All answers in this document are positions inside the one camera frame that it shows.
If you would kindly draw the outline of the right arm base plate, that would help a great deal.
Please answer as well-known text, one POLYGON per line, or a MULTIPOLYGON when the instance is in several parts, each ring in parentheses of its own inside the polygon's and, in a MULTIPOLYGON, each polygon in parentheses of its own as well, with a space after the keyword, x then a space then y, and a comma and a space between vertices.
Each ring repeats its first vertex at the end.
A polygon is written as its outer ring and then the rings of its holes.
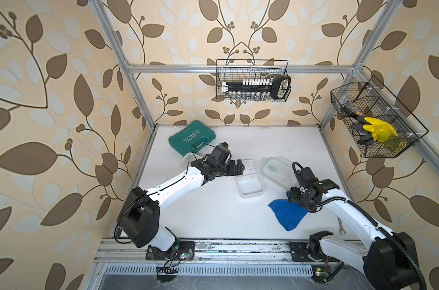
POLYGON ((287 243, 289 247, 289 252, 291 255, 291 260, 293 262, 315 262, 315 263, 339 263, 340 261, 333 257, 322 255, 317 255, 317 257, 312 257, 309 252, 308 241, 290 241, 287 243))

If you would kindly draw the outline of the clear lunch box teal seal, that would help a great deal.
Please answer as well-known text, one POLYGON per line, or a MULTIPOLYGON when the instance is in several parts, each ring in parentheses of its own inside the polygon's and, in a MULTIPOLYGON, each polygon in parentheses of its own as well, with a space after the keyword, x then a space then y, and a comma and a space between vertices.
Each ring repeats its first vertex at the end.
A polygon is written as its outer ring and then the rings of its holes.
POLYGON ((243 159, 242 163, 243 174, 235 177, 239 196, 247 199, 262 195, 265 192, 265 182, 258 161, 243 159))

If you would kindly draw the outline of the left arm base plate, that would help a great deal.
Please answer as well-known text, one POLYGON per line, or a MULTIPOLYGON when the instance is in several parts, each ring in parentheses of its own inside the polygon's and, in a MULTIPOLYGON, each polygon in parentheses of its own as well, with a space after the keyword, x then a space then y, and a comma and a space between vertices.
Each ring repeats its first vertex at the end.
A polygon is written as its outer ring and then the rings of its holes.
POLYGON ((167 251, 148 246, 147 261, 190 260, 195 255, 195 242, 188 240, 176 241, 167 251))

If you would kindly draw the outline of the small clear lunch box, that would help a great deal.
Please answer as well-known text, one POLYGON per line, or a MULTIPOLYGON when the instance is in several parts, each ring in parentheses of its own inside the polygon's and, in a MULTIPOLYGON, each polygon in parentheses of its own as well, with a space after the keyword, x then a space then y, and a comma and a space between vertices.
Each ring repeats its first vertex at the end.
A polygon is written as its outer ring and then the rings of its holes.
POLYGON ((187 153, 179 163, 179 167, 183 169, 182 178, 187 178, 190 175, 200 175, 200 171, 192 165, 194 161, 200 160, 201 157, 196 153, 187 153))

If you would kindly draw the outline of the lunch box lid teal seal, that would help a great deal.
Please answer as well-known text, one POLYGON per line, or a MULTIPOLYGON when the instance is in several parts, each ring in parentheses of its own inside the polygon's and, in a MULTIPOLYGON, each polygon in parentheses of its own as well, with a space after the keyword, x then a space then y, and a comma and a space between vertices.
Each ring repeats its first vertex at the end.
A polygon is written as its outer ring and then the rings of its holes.
POLYGON ((294 175, 292 163, 290 160, 283 157, 267 158, 260 168, 261 174, 289 191, 290 188, 299 185, 297 178, 294 175))

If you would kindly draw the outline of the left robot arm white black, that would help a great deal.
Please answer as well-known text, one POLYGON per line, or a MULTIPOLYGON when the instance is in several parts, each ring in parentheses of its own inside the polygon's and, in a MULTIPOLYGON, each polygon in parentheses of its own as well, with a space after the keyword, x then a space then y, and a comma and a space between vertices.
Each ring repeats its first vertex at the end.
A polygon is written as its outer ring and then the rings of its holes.
POLYGON ((160 225, 163 210, 183 195, 223 176, 241 176, 242 160, 233 160, 227 143, 221 143, 200 159, 187 164, 174 178, 149 189, 133 188, 117 217, 115 229, 121 229, 137 248, 147 245, 162 252, 172 251, 178 238, 160 225))

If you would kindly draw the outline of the blue cleaning cloth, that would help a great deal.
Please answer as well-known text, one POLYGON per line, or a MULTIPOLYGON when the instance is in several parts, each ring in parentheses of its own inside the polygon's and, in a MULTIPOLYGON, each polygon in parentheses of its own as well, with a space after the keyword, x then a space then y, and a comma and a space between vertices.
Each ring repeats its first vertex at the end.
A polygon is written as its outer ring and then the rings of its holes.
POLYGON ((296 203, 289 203, 286 199, 276 199, 269 203, 277 221, 287 231, 297 228, 308 211, 296 203))

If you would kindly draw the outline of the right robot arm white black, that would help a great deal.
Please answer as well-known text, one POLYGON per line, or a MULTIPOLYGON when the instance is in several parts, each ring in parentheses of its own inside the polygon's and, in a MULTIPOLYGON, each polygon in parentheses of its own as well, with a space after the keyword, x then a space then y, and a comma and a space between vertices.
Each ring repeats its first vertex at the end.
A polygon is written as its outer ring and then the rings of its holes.
POLYGON ((319 180, 309 167, 294 162, 292 169, 297 186, 290 189, 288 201, 309 213, 330 210, 360 240, 357 245, 329 231, 314 233, 305 250, 311 260, 337 259, 364 274, 376 290, 401 290, 414 284, 427 289, 415 242, 407 233, 397 233, 371 217, 339 185, 319 180))

